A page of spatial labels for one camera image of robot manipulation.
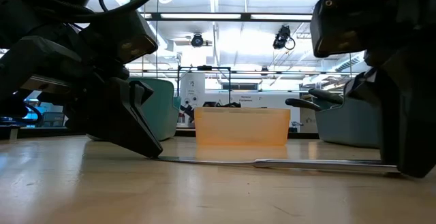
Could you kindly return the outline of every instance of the white wall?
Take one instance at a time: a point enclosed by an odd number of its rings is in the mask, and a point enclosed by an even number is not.
[[[232,92],[231,102],[238,102],[243,108],[285,108],[291,113],[291,121],[300,122],[300,108],[285,104],[287,98],[299,98],[299,93],[272,93],[272,92]],[[225,91],[206,91],[204,101],[221,101],[227,104],[229,93]]]

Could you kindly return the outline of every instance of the metal frame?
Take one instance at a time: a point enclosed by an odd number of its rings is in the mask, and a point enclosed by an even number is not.
[[[300,170],[327,170],[346,172],[399,173],[396,165],[384,165],[378,160],[322,160],[322,159],[256,159],[254,161],[206,161],[191,157],[158,157],[157,161],[193,163],[202,165],[282,167]]]
[[[191,72],[191,69],[196,68],[197,71],[207,72],[207,70],[199,70],[198,69],[199,67],[182,67],[182,66],[179,66],[177,68],[177,97],[180,96],[180,70],[188,69],[187,73],[189,73],[189,72]],[[208,67],[208,68],[218,69],[218,70],[220,70],[220,69],[228,70],[228,72],[229,72],[229,77],[228,77],[228,80],[229,80],[229,103],[231,103],[232,102],[232,96],[231,96],[231,93],[232,93],[232,68],[231,67]]]
[[[212,67],[212,69],[228,69],[230,67]],[[178,70],[175,69],[129,69],[130,72],[138,73],[138,72],[144,72],[144,73],[158,73],[158,74],[171,74],[178,72]],[[352,76],[357,76],[358,72],[340,72],[340,71],[251,71],[251,70],[237,70],[237,71],[231,71],[232,74],[268,74],[268,75],[318,75],[318,74],[326,74],[326,75],[342,75],[342,76],[349,76],[350,74]]]

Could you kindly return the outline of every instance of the teal chair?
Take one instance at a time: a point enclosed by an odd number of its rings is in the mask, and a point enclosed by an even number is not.
[[[155,92],[142,104],[142,112],[155,137],[161,141],[176,133],[180,97],[174,97],[174,85],[156,78],[129,78],[149,85]]]

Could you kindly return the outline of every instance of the desk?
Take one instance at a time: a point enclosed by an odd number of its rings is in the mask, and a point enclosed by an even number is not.
[[[377,159],[378,151],[289,140],[285,148],[196,148],[162,142],[166,156]],[[436,173],[378,174],[150,161],[84,136],[0,142],[0,223],[435,223]]]

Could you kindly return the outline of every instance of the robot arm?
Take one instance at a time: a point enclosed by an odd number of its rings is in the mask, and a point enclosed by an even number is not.
[[[87,1],[0,0],[0,48],[10,49],[0,59],[0,107],[9,108],[0,116],[20,119],[23,91],[39,90],[40,101],[64,107],[67,127],[156,157],[162,147],[140,109],[153,90],[128,83],[124,67],[157,50],[136,11],[148,0],[100,13]],[[78,32],[73,22],[89,26]]]
[[[381,114],[381,159],[424,177],[436,164],[429,116],[436,103],[434,0],[319,0],[311,21],[316,57],[366,50],[372,68],[354,78],[346,97],[361,99]]]

